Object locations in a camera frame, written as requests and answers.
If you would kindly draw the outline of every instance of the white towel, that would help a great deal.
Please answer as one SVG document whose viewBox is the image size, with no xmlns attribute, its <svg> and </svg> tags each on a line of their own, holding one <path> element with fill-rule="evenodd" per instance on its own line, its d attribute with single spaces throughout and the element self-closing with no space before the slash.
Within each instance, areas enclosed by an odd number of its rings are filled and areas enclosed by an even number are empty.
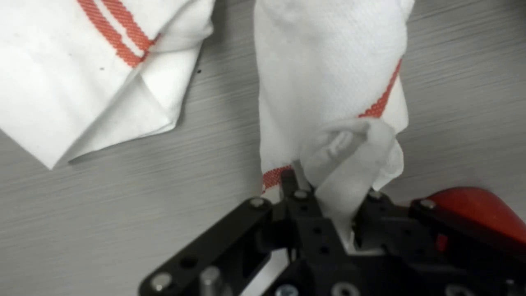
<svg viewBox="0 0 526 296">
<path fill-rule="evenodd" d="M 299 159 L 340 233 L 370 187 L 402 171 L 399 82 L 412 0 L 258 0 L 266 196 Z"/>
<path fill-rule="evenodd" d="M 0 1 L 0 128 L 47 168 L 172 128 L 213 0 Z"/>
</svg>

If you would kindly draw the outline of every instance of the cloth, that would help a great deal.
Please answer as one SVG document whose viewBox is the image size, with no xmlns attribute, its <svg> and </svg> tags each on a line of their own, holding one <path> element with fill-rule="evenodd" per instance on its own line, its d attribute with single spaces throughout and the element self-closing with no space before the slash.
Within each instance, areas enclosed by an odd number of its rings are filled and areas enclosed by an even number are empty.
<svg viewBox="0 0 526 296">
<path fill-rule="evenodd" d="M 47 168 L 171 130 L 213 0 L 0 1 L 0 128 Z"/>
<path fill-rule="evenodd" d="M 412 0 L 256 1 L 266 196 L 299 159 L 343 233 L 368 189 L 402 173 L 394 136 L 407 126 L 399 66 L 411 8 Z"/>
</svg>

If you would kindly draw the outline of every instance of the gray surface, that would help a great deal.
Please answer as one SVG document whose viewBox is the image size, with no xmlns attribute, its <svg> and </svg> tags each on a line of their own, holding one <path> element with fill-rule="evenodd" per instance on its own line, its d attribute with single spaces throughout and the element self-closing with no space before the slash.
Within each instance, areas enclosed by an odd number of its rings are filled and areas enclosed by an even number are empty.
<svg viewBox="0 0 526 296">
<path fill-rule="evenodd" d="M 526 214 L 526 5 L 422 0 L 402 79 L 399 199 L 486 186 Z M 0 135 L 0 294 L 136 294 L 139 279 L 259 189 L 251 1 L 222 0 L 177 131 L 46 171 Z"/>
</svg>

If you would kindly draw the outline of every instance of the gray table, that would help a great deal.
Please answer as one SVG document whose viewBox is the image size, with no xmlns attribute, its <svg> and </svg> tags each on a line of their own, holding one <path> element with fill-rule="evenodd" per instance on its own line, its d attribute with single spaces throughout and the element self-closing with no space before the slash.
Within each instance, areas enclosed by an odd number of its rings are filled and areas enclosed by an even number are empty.
<svg viewBox="0 0 526 296">
<path fill-rule="evenodd" d="M 136 294 L 139 279 L 259 192 L 251 5 L 222 0 L 176 131 L 46 171 L 0 135 L 0 294 Z M 402 80 L 399 200 L 485 186 L 526 217 L 526 3 L 422 0 Z"/>
</svg>

